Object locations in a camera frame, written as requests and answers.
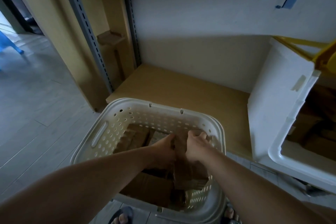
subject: laundry basket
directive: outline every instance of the laundry basket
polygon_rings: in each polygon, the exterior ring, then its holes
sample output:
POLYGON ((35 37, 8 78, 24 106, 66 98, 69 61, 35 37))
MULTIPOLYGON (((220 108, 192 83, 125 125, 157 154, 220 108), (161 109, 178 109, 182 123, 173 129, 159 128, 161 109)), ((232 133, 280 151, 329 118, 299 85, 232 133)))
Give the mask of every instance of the laundry basket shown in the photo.
MULTIPOLYGON (((224 130, 216 119, 189 110, 121 98, 105 108, 73 154, 71 164, 111 155, 130 123, 168 134, 181 129, 202 129, 210 136, 212 145, 225 153, 224 130)), ((212 175, 202 190, 186 192, 186 206, 179 211, 157 207, 121 194, 116 195, 115 200, 155 212, 159 218, 183 223, 212 223, 221 217, 225 207, 225 196, 212 175)))

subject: slipper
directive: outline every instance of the slipper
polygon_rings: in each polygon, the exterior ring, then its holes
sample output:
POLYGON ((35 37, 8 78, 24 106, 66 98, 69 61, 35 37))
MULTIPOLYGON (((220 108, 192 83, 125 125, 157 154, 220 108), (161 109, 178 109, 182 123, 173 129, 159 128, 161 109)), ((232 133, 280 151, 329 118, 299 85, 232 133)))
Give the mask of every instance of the slipper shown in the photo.
POLYGON ((115 214, 112 216, 108 224, 111 224, 115 218, 119 218, 119 216, 122 214, 125 214, 127 216, 128 218, 127 224, 133 223, 133 209, 130 206, 125 206, 115 212, 115 214))

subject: blue chair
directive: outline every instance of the blue chair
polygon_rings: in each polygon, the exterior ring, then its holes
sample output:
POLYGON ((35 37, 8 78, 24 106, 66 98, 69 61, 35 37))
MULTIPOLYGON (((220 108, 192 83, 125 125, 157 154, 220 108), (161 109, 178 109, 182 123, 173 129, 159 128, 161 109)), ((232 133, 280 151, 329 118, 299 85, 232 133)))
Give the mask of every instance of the blue chair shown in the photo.
POLYGON ((13 47, 20 54, 24 53, 23 50, 17 47, 4 33, 0 31, 0 52, 9 46, 13 47))

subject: gray floor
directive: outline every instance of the gray floor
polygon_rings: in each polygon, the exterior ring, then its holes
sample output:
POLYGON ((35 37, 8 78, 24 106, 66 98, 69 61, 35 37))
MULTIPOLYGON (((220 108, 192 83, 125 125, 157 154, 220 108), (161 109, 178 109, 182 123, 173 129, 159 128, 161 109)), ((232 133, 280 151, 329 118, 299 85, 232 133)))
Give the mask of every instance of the gray floor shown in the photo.
MULTIPOLYGON (((73 151, 98 117, 80 94, 65 64, 44 36, 9 37, 25 51, 0 52, 0 201, 69 164, 73 151)), ((246 168, 302 201, 336 209, 336 196, 309 198, 300 184, 228 153, 246 168)), ((92 223, 107 223, 120 207, 110 202, 92 223)), ((135 223, 169 223, 135 209, 135 223)))

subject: white storage bin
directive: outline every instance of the white storage bin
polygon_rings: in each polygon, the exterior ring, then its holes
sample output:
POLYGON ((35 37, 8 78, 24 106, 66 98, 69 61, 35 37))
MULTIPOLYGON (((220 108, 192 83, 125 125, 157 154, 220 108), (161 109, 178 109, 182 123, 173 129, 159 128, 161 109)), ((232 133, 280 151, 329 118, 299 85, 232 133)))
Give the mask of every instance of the white storage bin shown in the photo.
POLYGON ((271 44, 248 100, 253 159, 336 193, 336 162, 285 141, 321 72, 277 40, 271 39, 271 44))
MULTIPOLYGON (((180 129, 202 129, 212 137, 212 144, 225 153, 225 136, 221 124, 214 118, 193 112, 148 101, 122 98, 111 102, 96 120, 86 137, 78 146, 71 163, 79 163, 92 158, 111 155, 128 124, 134 123, 157 129, 164 133, 176 133, 180 129)), ((133 199, 121 194, 115 200, 151 212, 156 216, 183 223, 212 223, 218 220, 225 207, 225 196, 209 177, 202 190, 187 192, 184 209, 174 211, 163 208, 158 212, 156 205, 133 199)))

